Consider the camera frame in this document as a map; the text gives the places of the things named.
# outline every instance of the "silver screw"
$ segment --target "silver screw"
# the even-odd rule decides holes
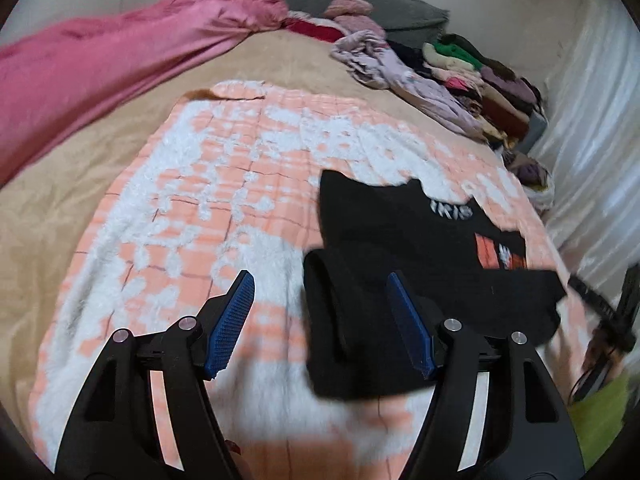
[[[444,328],[447,330],[451,330],[452,332],[457,332],[462,328],[462,323],[460,323],[457,319],[453,319],[450,317],[449,319],[444,320]]]
[[[514,332],[511,334],[511,339],[516,345],[524,345],[527,342],[527,336],[525,336],[522,332]]]
[[[196,323],[197,321],[193,316],[187,316],[178,321],[178,326],[181,330],[191,330],[194,326],[196,326]]]
[[[116,343],[122,343],[127,339],[127,337],[129,337],[129,331],[124,330],[123,328],[121,328],[120,330],[116,330],[116,332],[114,332],[113,334],[113,340]]]

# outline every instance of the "green cloth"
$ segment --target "green cloth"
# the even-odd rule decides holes
[[[483,67],[483,63],[480,63],[475,57],[469,54],[464,48],[460,48],[456,44],[443,45],[441,43],[434,43],[434,48],[438,54],[449,57],[457,57],[463,59],[466,62],[471,63],[476,70],[480,70]]]
[[[609,449],[622,429],[628,382],[628,375],[620,374],[592,396],[568,407],[586,469]]]

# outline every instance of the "pink blanket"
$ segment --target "pink blanket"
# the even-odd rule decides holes
[[[119,104],[279,28],[288,10],[285,0],[160,0],[0,50],[0,187]]]

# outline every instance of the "fleece blanket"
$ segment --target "fleece blanket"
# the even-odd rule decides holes
[[[284,0],[160,0],[0,50],[0,187],[124,101],[279,28],[288,10]]]
[[[229,366],[207,383],[225,437],[259,479],[398,477],[431,389],[343,403],[315,397],[306,376],[302,256],[321,244],[322,168],[368,184],[419,178],[425,193],[448,202],[473,195],[495,224],[521,231],[529,267],[557,267],[567,279],[520,184],[459,143],[360,99],[239,81],[191,92],[108,189],[72,259],[30,398],[47,464],[113,330],[164,330],[247,269],[254,306]],[[584,312],[573,294],[558,309],[561,327],[542,352],[553,373],[575,377]],[[574,358],[557,366],[567,347]],[[461,467],[478,454],[486,377],[478,383]],[[165,460],[179,465],[161,378],[152,386]]]

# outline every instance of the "orange and white blanket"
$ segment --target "orange and white blanket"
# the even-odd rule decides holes
[[[66,419],[106,339],[165,330],[224,293],[241,269],[255,302],[226,370],[207,383],[223,434],[259,479],[393,479],[404,466],[431,389],[367,402],[317,398],[306,375],[303,270],[320,246],[319,175],[367,184],[419,178],[446,202],[473,195],[501,228],[518,229],[530,268],[568,275],[520,184],[458,144],[372,110],[364,101],[226,81],[191,92],[114,181],[85,231],[40,349],[30,414],[36,450],[53,466]],[[561,390],[586,347],[574,294],[541,349]],[[462,466],[478,453],[487,377]],[[161,377],[152,377],[165,460],[179,465]]]

